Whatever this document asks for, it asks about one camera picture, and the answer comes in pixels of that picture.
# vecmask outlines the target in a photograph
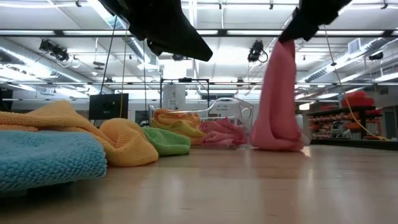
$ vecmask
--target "ceiling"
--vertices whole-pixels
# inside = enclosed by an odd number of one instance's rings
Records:
[[[259,7],[250,4],[269,4],[270,0],[197,0],[197,7],[190,5],[188,0],[182,0],[183,12],[197,29],[282,29],[299,0],[273,0],[274,8],[269,10],[269,5]],[[222,3],[223,10],[218,8]],[[352,9],[348,8],[337,18],[328,29],[395,29],[398,27],[398,0],[388,0],[389,7],[381,10],[383,0],[354,0]],[[80,0],[83,7],[58,7],[46,9],[32,9],[35,6],[74,4],[68,0],[25,0],[4,1],[1,4],[18,4],[19,7],[0,7],[0,29],[109,29],[109,25],[88,1]],[[6,38],[31,52],[41,55],[39,50],[41,38],[38,37],[13,37]],[[347,44],[354,38],[330,38],[333,55],[339,55],[347,51]],[[53,43],[68,49],[70,55],[79,59],[72,63],[68,69],[90,80],[101,81],[103,72],[96,76],[92,74],[95,65],[93,62],[105,63],[111,38],[98,38],[96,51],[95,38],[49,38]],[[245,81],[261,82],[266,69],[266,64],[250,65],[247,61],[249,48],[255,40],[262,40],[266,46],[266,52],[271,52],[275,44],[274,38],[256,37],[204,37],[206,43],[212,49],[214,55],[209,62],[198,62],[198,78],[210,78],[218,82],[236,81],[237,78],[245,78]],[[309,42],[296,41],[297,80],[308,75],[330,59],[329,49],[325,38],[313,38]],[[137,66],[140,64],[134,52],[127,48],[126,68],[123,70],[125,43],[122,38],[114,38],[110,49],[110,58],[107,67],[107,77],[122,77],[123,71],[127,77],[136,77],[142,80],[143,70]],[[168,64],[170,54],[159,57],[159,64]],[[61,69],[53,57],[44,55],[37,63],[52,61],[52,69]],[[350,74],[362,69],[362,61],[349,67],[341,68],[343,73]],[[194,76],[193,69],[187,70],[187,76]],[[146,71],[151,76],[150,80],[158,80],[159,73]]]

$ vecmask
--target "clear plastic bin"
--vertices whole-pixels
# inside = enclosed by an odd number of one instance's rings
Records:
[[[159,109],[155,106],[149,105],[150,125],[160,128],[160,126],[157,126],[159,121],[154,121],[155,112],[158,110]],[[192,142],[194,142],[192,147],[237,148],[249,144],[249,134],[253,123],[253,112],[254,106],[250,103],[237,98],[219,98],[205,110],[163,111],[162,114],[165,114],[163,116],[170,116],[173,118],[176,116],[182,117],[182,120],[187,118],[190,121],[186,122],[186,124],[189,124],[191,128],[195,129],[194,131],[197,129],[203,133],[201,144],[198,144],[199,136],[192,137]],[[174,122],[175,119],[172,119],[164,123],[167,123],[169,128]],[[181,130],[176,129],[169,131],[173,131],[177,134],[181,133]]]

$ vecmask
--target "yellow microfiber cloth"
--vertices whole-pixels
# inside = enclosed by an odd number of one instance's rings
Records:
[[[199,130],[199,115],[195,113],[170,113],[166,109],[158,109],[151,119],[150,126],[161,128],[190,138],[191,145],[200,145],[205,133]]]
[[[76,113],[65,100],[50,103],[27,114],[0,112],[0,130],[91,133],[104,146],[106,159],[112,166],[141,166],[159,158],[138,124],[115,118],[106,121],[98,129]]]

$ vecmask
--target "yellow cord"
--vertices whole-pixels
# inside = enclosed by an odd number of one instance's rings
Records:
[[[331,61],[334,63],[334,62],[335,62],[335,59],[333,58],[333,54],[331,53],[331,48],[330,48],[330,43],[329,43],[329,37],[328,37],[328,33],[327,33],[327,31],[326,31],[326,25],[323,25],[323,27],[325,28],[325,36],[326,36],[326,41],[327,41],[327,43],[328,43],[330,58],[331,58]],[[340,83],[340,86],[343,87],[343,85],[341,84],[341,80],[340,80],[340,77],[339,77],[339,75],[338,75],[338,72],[337,72],[336,67],[333,67],[333,68],[335,69],[335,73],[336,73],[338,82]],[[354,121],[355,121],[362,129],[364,129],[369,135],[371,135],[371,136],[377,138],[378,140],[388,140],[387,138],[382,137],[382,136],[377,136],[377,135],[371,133],[368,129],[366,129],[366,128],[356,119],[356,117],[355,117],[355,115],[354,115],[354,113],[353,113],[353,110],[351,109],[351,105],[349,105],[349,101],[348,101],[348,99],[347,99],[347,97],[346,97],[346,93],[345,93],[344,90],[343,90],[343,96],[344,96],[344,99],[345,99],[346,102],[347,102],[347,106],[348,106],[349,112],[351,113],[351,116],[353,117]]]
[[[120,115],[119,117],[122,118],[122,108],[123,108],[123,88],[124,88],[124,68],[126,67],[126,52],[127,52],[127,32],[128,30],[126,29],[126,35],[125,35],[125,41],[124,41],[124,58],[123,58],[123,74],[122,74],[122,92],[121,92],[121,101],[120,101]]]

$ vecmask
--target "shelf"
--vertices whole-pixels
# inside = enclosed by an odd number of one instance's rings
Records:
[[[397,141],[312,139],[311,145],[348,146],[348,147],[361,147],[368,149],[384,149],[384,150],[398,151]]]
[[[353,106],[351,107],[353,112],[357,111],[369,111],[369,110],[375,110],[375,106]],[[348,108],[338,108],[338,109],[333,109],[333,110],[327,110],[327,111],[317,111],[317,112],[312,112],[312,113],[307,113],[307,116],[324,116],[324,115],[331,115],[331,114],[339,114],[339,113],[349,113]]]

